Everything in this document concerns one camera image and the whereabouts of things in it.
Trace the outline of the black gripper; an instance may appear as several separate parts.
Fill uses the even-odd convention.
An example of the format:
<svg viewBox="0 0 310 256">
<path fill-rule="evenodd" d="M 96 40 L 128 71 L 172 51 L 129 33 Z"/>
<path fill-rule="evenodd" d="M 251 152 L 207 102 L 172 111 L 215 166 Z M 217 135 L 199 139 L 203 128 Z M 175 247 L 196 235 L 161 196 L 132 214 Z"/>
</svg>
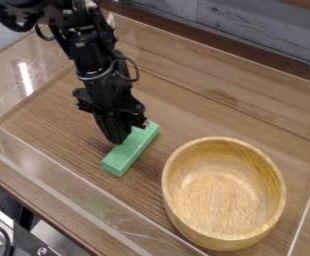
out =
<svg viewBox="0 0 310 256">
<path fill-rule="evenodd" d="M 103 70 L 76 70 L 84 87 L 72 95 L 77 107 L 93 115 L 97 126 L 113 144 L 121 144 L 132 127 L 145 128 L 145 107 L 132 95 L 132 83 L 127 66 L 109 66 Z"/>
</svg>

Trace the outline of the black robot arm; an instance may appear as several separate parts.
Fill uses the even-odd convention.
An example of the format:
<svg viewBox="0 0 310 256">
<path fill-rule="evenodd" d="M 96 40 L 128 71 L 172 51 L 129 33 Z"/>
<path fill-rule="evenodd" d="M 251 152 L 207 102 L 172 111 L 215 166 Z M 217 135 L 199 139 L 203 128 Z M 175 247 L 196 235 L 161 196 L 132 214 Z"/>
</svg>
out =
<svg viewBox="0 0 310 256">
<path fill-rule="evenodd" d="M 0 23 L 14 32 L 49 28 L 37 36 L 58 44 L 84 84 L 72 91 L 77 108 L 93 115 L 107 140 L 123 143 L 135 127 L 145 127 L 145 107 L 132 95 L 139 69 L 116 49 L 99 0 L 0 0 Z"/>
</svg>

